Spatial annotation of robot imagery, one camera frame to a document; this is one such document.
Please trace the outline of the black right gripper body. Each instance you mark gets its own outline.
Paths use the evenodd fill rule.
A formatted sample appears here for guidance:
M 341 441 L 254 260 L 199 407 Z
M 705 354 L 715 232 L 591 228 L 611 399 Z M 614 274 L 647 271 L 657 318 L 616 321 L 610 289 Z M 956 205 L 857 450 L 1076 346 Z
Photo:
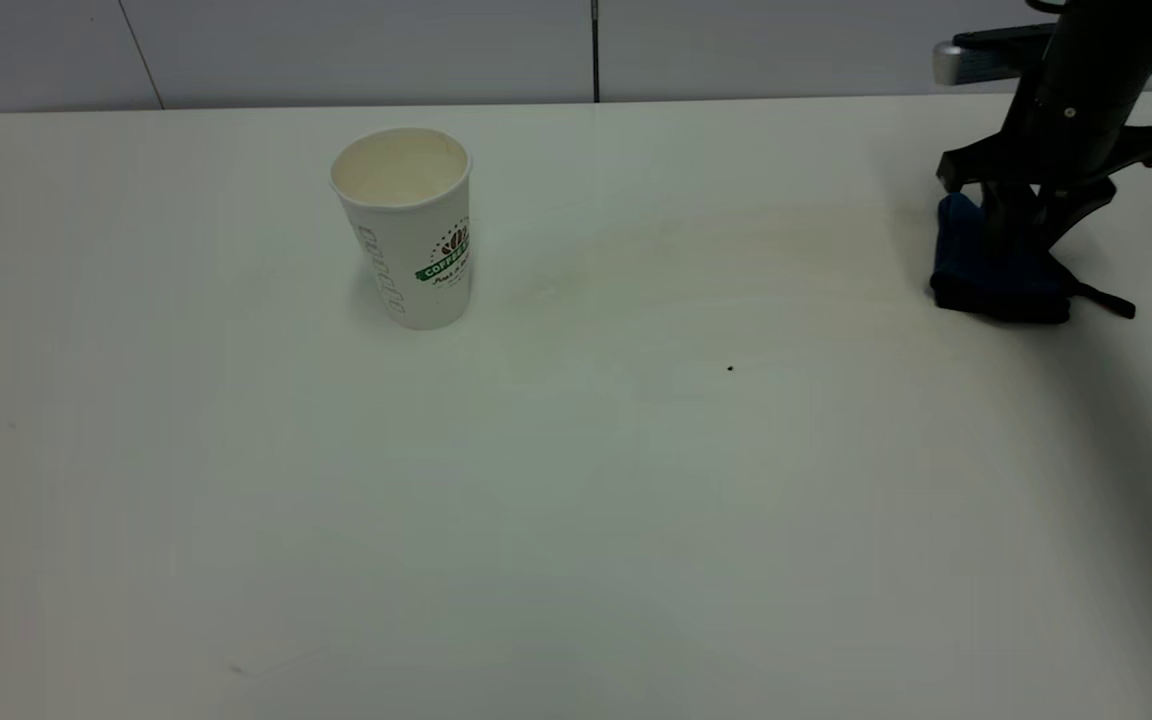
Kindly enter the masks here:
M 945 191 L 983 183 L 1070 188 L 1102 181 L 1135 164 L 1152 168 L 1152 126 L 1129 123 L 1152 74 L 1152 47 L 1128 70 L 1096 70 L 1087 85 L 1055 88 L 1039 45 L 1037 40 L 937 45 L 941 85 L 1020 81 L 1001 129 L 945 152 L 937 167 Z

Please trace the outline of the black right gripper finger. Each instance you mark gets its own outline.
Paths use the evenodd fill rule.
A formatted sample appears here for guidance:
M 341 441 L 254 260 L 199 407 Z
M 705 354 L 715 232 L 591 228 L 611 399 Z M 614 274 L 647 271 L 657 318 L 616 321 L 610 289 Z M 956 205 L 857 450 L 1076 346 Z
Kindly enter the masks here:
M 991 252 L 1018 252 L 1037 214 L 1037 196 L 1025 183 L 983 183 L 984 242 Z
M 1039 247 L 1051 250 L 1076 223 L 1105 209 L 1116 196 L 1112 181 L 1094 181 L 1071 188 L 1039 188 Z

